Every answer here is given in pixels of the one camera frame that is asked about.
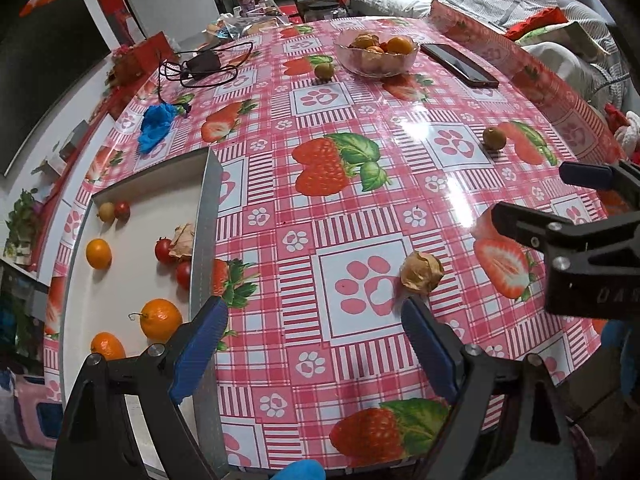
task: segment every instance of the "screw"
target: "screw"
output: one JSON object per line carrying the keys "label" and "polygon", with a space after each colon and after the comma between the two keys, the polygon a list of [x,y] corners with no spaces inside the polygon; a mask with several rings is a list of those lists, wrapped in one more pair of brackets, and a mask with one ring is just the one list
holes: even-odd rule
{"label": "screw", "polygon": [[162,343],[154,343],[146,349],[146,353],[151,355],[151,357],[158,357],[164,353],[164,345]]}
{"label": "screw", "polygon": [[87,363],[89,366],[94,366],[100,362],[100,359],[102,359],[102,355],[93,353],[93,354],[89,354],[87,358],[84,360],[84,362]]}
{"label": "screw", "polygon": [[571,267],[571,262],[566,256],[556,256],[551,265],[555,270],[567,270]]}
{"label": "screw", "polygon": [[534,366],[540,366],[542,364],[542,359],[538,354],[529,354],[527,356],[527,361],[529,362],[529,364],[532,364]]}
{"label": "screw", "polygon": [[465,352],[468,353],[469,355],[480,355],[481,353],[484,352],[484,350],[482,350],[482,348],[480,348],[480,345],[476,345],[476,344],[468,344],[465,345]]}

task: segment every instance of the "red cushion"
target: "red cushion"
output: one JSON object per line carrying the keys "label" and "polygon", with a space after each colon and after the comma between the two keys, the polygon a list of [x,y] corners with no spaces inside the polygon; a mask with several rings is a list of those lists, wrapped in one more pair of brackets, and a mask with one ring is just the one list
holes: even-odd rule
{"label": "red cushion", "polygon": [[557,7],[554,9],[543,9],[523,22],[513,25],[504,35],[508,40],[517,41],[528,32],[536,30],[537,28],[567,22],[568,20],[564,13]]}

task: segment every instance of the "white tray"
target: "white tray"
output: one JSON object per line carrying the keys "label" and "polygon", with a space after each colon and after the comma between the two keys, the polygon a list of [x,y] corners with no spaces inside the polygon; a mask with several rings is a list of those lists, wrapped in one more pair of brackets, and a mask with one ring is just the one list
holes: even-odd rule
{"label": "white tray", "polygon": [[[113,333],[124,346],[127,357],[137,356],[150,342],[140,329],[139,320],[129,320],[128,314],[140,312],[153,298],[165,298],[175,304],[183,321],[187,322],[209,297],[210,265],[214,254],[212,234],[215,232],[221,172],[215,154],[203,148],[152,166],[92,197],[76,240],[67,282],[60,338],[63,403],[66,404],[84,359],[90,353],[95,334]],[[204,205],[200,204],[201,196]],[[97,217],[100,204],[119,200],[130,204],[129,221],[103,223]],[[160,264],[154,246],[158,238],[172,238],[178,225],[196,222],[196,216],[202,225],[198,232],[196,224],[193,260],[198,263],[198,271],[192,271],[191,275],[190,308],[189,293],[175,280],[175,266]],[[107,270],[92,269],[86,260],[86,245],[94,238],[103,238],[111,247],[113,260]],[[197,257],[197,251],[209,256]],[[208,261],[208,267],[202,265],[203,260]],[[138,398],[127,396],[126,400],[145,465],[164,471]],[[180,410],[197,441],[191,397],[184,399]]]}

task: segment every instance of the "dried fruit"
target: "dried fruit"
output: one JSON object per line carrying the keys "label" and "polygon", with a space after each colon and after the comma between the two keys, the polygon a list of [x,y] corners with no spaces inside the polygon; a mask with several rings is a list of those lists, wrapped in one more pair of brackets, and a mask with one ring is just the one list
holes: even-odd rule
{"label": "dried fruit", "polygon": [[145,304],[139,313],[129,314],[140,316],[140,328],[151,340],[166,343],[182,324],[182,314],[169,300],[157,298]]}
{"label": "dried fruit", "polygon": [[98,218],[103,222],[113,222],[116,218],[113,202],[105,202],[98,208]]}
{"label": "dried fruit", "polygon": [[334,73],[334,66],[331,63],[320,63],[314,70],[316,77],[322,81],[329,81],[334,76]]}
{"label": "dried fruit", "polygon": [[488,150],[497,152],[507,145],[507,136],[504,131],[499,128],[486,128],[484,132],[482,132],[482,142]]}
{"label": "dried fruit", "polygon": [[174,238],[171,240],[169,255],[175,258],[191,257],[193,254],[193,238],[195,226],[187,222],[175,228]]}
{"label": "dried fruit", "polygon": [[390,54],[411,54],[414,44],[407,38],[396,36],[386,42],[386,51]]}
{"label": "dried fruit", "polygon": [[91,353],[101,354],[107,361],[114,359],[124,359],[124,347],[120,340],[110,332],[97,333],[91,339]]}
{"label": "dried fruit", "polygon": [[102,238],[94,238],[86,245],[86,260],[94,269],[102,270],[111,265],[111,248]]}
{"label": "dried fruit", "polygon": [[430,294],[444,276],[444,268],[433,254],[414,251],[400,267],[400,280],[406,288]]}

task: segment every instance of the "pink checkered tablecloth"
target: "pink checkered tablecloth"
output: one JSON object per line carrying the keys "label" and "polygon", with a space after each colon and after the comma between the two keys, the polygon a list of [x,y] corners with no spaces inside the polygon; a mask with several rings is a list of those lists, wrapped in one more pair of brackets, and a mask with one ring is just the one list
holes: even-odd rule
{"label": "pink checkered tablecloth", "polygon": [[[319,84],[311,57],[333,56],[333,38],[344,28],[456,44],[500,87],[468,88],[423,54],[412,75],[395,82],[362,79],[337,65],[332,81]],[[133,99],[98,152],[56,260],[45,352],[52,399],[60,398],[59,296],[89,197],[205,145],[207,116],[232,103],[256,106],[245,107],[235,129],[215,145],[225,170],[216,257],[254,263],[259,275],[246,307],[230,314],[238,335],[225,338],[228,351],[216,355],[231,464],[279,469],[315,458],[327,468],[349,466],[329,441],[337,421],[382,401],[433,396],[390,308],[399,267],[413,250],[442,262],[445,275],[430,306],[463,342],[513,359],[537,352],[556,382],[585,362],[598,336],[590,320],[542,310],[539,254],[519,249],[529,285],[510,299],[490,280],[470,232],[500,200],[574,222],[604,216],[594,192],[558,177],[558,161],[620,156],[602,122],[569,87],[513,43],[437,2],[426,21],[347,18],[248,39],[255,55],[238,78],[194,90],[190,115],[175,119],[150,155],[139,156],[136,147],[143,113],[157,102],[152,90]],[[168,102],[186,92],[162,81]],[[505,121],[531,126],[546,149],[523,153],[510,141],[490,156],[480,145],[482,131]],[[292,150],[342,132],[379,150],[377,160],[369,159],[369,173],[361,166],[358,175],[355,168],[330,196],[296,190],[302,171],[315,166],[294,160]]]}

